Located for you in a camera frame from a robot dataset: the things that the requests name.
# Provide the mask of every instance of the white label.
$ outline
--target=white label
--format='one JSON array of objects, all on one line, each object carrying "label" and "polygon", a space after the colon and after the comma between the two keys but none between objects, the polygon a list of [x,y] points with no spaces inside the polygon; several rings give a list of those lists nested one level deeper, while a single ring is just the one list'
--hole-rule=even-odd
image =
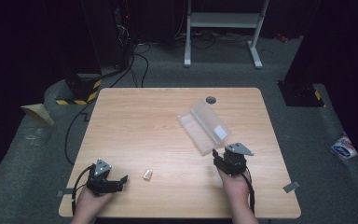
[{"label": "white label", "polygon": [[225,132],[225,130],[223,130],[223,128],[220,125],[217,125],[213,130],[221,140],[227,137],[227,133]]}]

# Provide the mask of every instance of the gray carpet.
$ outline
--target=gray carpet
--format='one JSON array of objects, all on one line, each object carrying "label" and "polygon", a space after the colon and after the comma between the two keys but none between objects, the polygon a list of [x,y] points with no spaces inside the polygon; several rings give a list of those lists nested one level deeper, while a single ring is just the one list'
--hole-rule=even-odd
[{"label": "gray carpet", "polygon": [[[288,107],[276,83],[284,80],[300,43],[301,39],[283,44],[275,39],[260,38],[257,49],[264,65],[262,70],[255,70],[243,41],[215,43],[207,49],[193,48],[190,68],[183,67],[184,47],[143,45],[135,51],[141,53],[150,47],[142,53],[149,62],[145,88],[257,87],[261,90],[289,175],[301,184],[296,189],[301,217],[272,223],[358,223],[358,157],[344,165],[329,152],[344,130],[326,89],[315,84],[326,107]],[[210,43],[194,41],[193,44],[208,47]],[[138,86],[145,68],[145,60],[135,56],[133,71]],[[104,79],[102,88],[111,86],[119,77]],[[61,198],[56,194],[65,189],[72,171],[64,155],[65,135],[84,106],[56,105],[55,96],[62,84],[60,81],[46,90],[45,102],[41,102],[56,120],[55,127],[47,132],[48,139],[42,146],[35,146],[34,140],[27,139],[28,132],[37,124],[24,116],[0,164],[0,223],[70,222],[58,214]],[[128,87],[135,87],[131,73],[115,85],[115,88]],[[93,105],[85,111],[89,116],[92,108]],[[88,123],[83,119],[84,116],[77,118],[69,133],[67,149],[72,161],[87,128]]]}]

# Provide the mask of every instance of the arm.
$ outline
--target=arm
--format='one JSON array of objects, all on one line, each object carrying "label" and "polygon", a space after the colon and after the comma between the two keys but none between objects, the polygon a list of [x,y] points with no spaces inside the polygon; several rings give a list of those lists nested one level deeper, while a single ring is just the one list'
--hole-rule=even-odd
[{"label": "arm", "polygon": [[258,223],[255,214],[253,214],[249,203],[249,188],[241,175],[229,176],[220,169],[217,169],[223,181],[223,187],[228,197],[232,220],[234,224],[255,224]]},{"label": "arm", "polygon": [[88,188],[83,188],[77,199],[76,212],[71,224],[90,224],[112,198],[113,193],[97,197]]}]

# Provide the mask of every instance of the yellow and black striped tape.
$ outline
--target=yellow and black striped tape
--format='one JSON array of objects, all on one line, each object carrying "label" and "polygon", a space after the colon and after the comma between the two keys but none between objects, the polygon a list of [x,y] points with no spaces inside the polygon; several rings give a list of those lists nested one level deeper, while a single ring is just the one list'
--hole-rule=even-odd
[{"label": "yellow and black striped tape", "polygon": [[101,86],[101,80],[98,80],[94,83],[94,86],[92,87],[92,92],[87,98],[87,100],[84,99],[56,99],[56,103],[58,105],[86,105],[92,102],[94,98],[97,95],[97,91],[99,87]]},{"label": "yellow and black striped tape", "polygon": [[316,100],[319,102],[319,104],[320,105],[323,104],[323,107],[326,107],[326,104],[322,100],[322,95],[318,91],[315,91],[315,96],[316,96]]}]

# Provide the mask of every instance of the metal bracket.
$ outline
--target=metal bracket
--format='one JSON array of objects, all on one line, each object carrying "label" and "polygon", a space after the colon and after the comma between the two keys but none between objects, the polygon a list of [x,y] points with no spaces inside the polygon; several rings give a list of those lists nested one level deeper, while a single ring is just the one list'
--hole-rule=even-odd
[{"label": "metal bracket", "polygon": [[226,145],[225,149],[237,153],[237,154],[243,154],[248,156],[254,156],[254,152],[251,151],[249,148],[244,146],[242,143],[234,143],[231,145]]},{"label": "metal bracket", "polygon": [[108,163],[102,161],[101,159],[98,159],[97,163],[95,165],[94,175],[101,175],[101,174],[109,171],[110,169],[112,169],[111,165],[109,165]]}]

